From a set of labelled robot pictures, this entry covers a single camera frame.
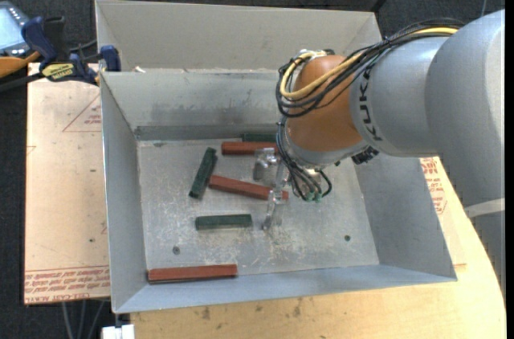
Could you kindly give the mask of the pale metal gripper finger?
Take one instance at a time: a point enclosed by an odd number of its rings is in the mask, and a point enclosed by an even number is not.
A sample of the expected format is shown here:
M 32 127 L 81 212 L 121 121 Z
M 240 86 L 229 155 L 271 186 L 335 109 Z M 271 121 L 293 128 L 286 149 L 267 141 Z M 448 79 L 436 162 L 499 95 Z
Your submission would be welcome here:
M 275 184 L 278 168 L 278 157 L 272 147 L 257 149 L 255 151 L 253 179 L 263 184 Z
M 284 211 L 284 199 L 280 190 L 271 190 L 267 199 L 267 212 L 263 221 L 262 229 L 269 230 L 274 226 L 282 225 Z

